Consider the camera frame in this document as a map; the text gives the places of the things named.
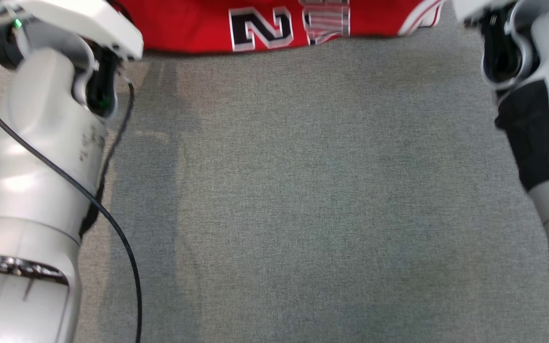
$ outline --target red jersey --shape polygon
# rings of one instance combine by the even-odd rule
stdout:
[[[236,52],[434,26],[444,0],[117,0],[146,50]]]

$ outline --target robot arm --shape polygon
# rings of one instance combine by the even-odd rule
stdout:
[[[141,34],[102,0],[0,1],[8,14],[0,63],[16,76],[0,117],[95,194],[115,70],[141,58]],[[0,128],[0,342],[73,341],[89,204]]]
[[[495,124],[508,136],[520,180],[549,242],[549,0],[457,0],[457,17],[481,29]]]

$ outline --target red fabric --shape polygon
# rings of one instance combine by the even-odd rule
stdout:
[[[146,50],[189,53],[267,50],[307,46],[344,35],[397,36],[411,33],[424,15],[443,0],[117,0],[143,33]],[[293,39],[273,40],[255,34],[247,22],[253,45],[235,46],[231,16],[259,13],[273,32],[281,29],[275,12],[285,12]]]

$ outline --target gray fabric surface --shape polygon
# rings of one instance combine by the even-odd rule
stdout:
[[[131,65],[105,204],[143,341],[549,342],[547,243],[480,58],[448,6],[403,39]],[[80,265],[76,341],[131,342],[104,221]]]

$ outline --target black tape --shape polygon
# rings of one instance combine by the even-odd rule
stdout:
[[[545,81],[514,91],[499,105],[497,128],[508,135],[527,191],[549,181],[549,94]]]

